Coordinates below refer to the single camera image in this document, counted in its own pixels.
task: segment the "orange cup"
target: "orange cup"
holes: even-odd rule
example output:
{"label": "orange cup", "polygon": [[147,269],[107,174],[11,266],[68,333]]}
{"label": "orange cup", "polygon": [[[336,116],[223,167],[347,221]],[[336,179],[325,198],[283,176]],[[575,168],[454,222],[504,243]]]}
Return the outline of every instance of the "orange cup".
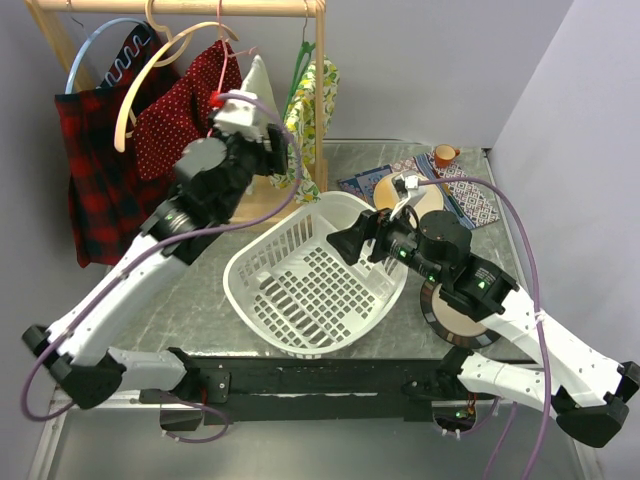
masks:
{"label": "orange cup", "polygon": [[451,145],[438,145],[433,151],[433,157],[438,168],[448,167],[458,155],[460,155],[460,149],[453,148]]}

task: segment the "wooden hanger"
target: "wooden hanger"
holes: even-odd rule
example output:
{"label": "wooden hanger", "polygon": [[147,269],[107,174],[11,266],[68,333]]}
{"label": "wooden hanger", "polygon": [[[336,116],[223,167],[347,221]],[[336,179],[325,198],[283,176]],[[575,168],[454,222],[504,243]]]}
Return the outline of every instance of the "wooden hanger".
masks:
{"label": "wooden hanger", "polygon": [[[160,25],[158,22],[155,21],[155,19],[153,18],[153,14],[151,13],[152,5],[153,5],[153,0],[147,0],[146,3],[144,4],[144,14],[147,17],[147,23],[151,25],[151,27],[156,32],[164,33],[167,36],[167,42],[170,42],[171,40],[173,40],[173,34],[171,33],[171,29],[169,29],[168,26]],[[192,37],[193,35],[189,35],[184,40],[184,42],[182,42],[182,45],[180,46],[180,48],[176,53],[174,53],[173,55],[171,55],[169,58],[165,60],[159,61],[158,63],[155,64],[155,67],[164,67],[165,65],[169,65],[174,60],[176,60],[187,49],[187,47],[191,43]]]}
{"label": "wooden hanger", "polygon": [[147,62],[147,64],[142,68],[140,73],[138,73],[138,76],[135,78],[135,80],[129,87],[129,91],[127,92],[127,95],[124,97],[124,100],[122,101],[122,105],[120,106],[120,112],[118,113],[118,120],[116,122],[115,136],[113,139],[113,144],[116,147],[117,151],[124,152],[124,149],[125,149],[127,117],[128,117],[128,112],[129,110],[131,110],[131,106],[133,105],[133,99],[136,97],[136,94],[140,89],[140,85],[142,85],[142,82],[144,81],[146,76],[149,74],[151,69],[160,60],[160,57],[162,57],[162,55],[164,55],[167,52],[167,50],[169,50],[173,45],[178,43],[181,39],[183,39],[187,35],[190,36],[196,30],[200,30],[201,28],[206,28],[206,27],[218,27],[218,26],[221,26],[222,28],[225,29],[225,31],[227,32],[227,35],[229,35],[229,38],[236,41],[238,40],[238,36],[234,33],[233,30],[231,30],[226,25],[219,24],[218,22],[198,23],[197,25],[193,25],[183,30],[182,32],[177,34],[175,37],[173,37],[173,39],[170,42],[165,43],[156,52],[156,54],[153,57],[151,57],[151,59]]}

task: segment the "red plaid shirt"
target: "red plaid shirt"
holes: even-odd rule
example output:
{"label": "red plaid shirt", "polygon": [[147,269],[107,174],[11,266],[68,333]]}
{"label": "red plaid shirt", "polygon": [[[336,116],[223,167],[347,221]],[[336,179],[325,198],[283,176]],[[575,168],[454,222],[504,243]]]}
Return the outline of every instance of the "red plaid shirt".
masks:
{"label": "red plaid shirt", "polygon": [[[128,60],[124,48],[137,50],[134,35],[143,41],[149,37],[148,30],[141,25],[129,34],[118,54],[125,65]],[[95,90],[55,97],[71,170],[69,213],[77,259],[82,267],[90,262],[118,263],[140,225],[166,198],[169,177],[141,180],[133,142],[127,140],[124,153],[113,146],[118,111],[129,85],[161,45],[154,32],[151,42],[132,59],[132,65],[114,87],[103,82]],[[111,71],[115,78],[119,76],[114,66]],[[162,97],[179,78],[170,65],[152,69],[133,103],[136,116]]]}

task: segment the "clothes rack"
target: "clothes rack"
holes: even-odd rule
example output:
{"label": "clothes rack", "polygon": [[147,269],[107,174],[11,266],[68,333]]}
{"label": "clothes rack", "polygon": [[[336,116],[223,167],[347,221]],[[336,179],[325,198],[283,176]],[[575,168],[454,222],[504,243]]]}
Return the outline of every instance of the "clothes rack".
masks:
{"label": "clothes rack", "polygon": [[[24,0],[34,21],[55,53],[58,61],[68,73],[76,56],[77,47],[58,18],[61,13],[113,13],[144,14],[145,0]],[[216,2],[202,0],[154,0],[154,14],[210,15],[216,14]],[[316,65],[324,65],[325,0],[224,0],[222,15],[255,17],[298,17],[316,19]],[[323,125],[323,79],[324,69],[316,68],[315,123]],[[80,67],[75,78],[76,91],[95,88],[89,72]],[[321,192],[327,191],[327,162],[322,152],[322,137],[316,135],[316,158],[312,177]],[[267,213],[280,204],[288,194],[288,188],[276,190],[269,180],[256,177],[252,195],[245,195],[236,210],[232,223],[252,220]],[[265,222],[271,226],[289,215],[298,207],[292,202],[278,215]]]}

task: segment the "yellow patterned cloth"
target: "yellow patterned cloth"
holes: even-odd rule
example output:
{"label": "yellow patterned cloth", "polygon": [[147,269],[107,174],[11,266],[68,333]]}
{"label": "yellow patterned cloth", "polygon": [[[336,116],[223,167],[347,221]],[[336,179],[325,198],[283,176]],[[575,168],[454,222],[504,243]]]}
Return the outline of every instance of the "yellow patterned cloth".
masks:
{"label": "yellow patterned cloth", "polygon": [[[316,63],[309,63],[307,71],[302,76],[300,84],[294,94],[291,103],[287,106],[285,125],[293,135],[302,152],[302,174],[303,179],[300,188],[296,192],[296,202],[313,203],[319,198],[319,190],[311,179],[307,170],[307,165],[312,165],[316,159],[316,121],[315,121],[315,95],[316,95]],[[322,137],[327,133],[335,98],[338,93],[338,83],[340,82],[340,72],[336,66],[324,58],[324,121]],[[289,168],[286,175],[273,175],[270,177],[271,184],[276,188],[285,188],[291,185],[296,179],[296,157],[293,148],[289,147]]]}

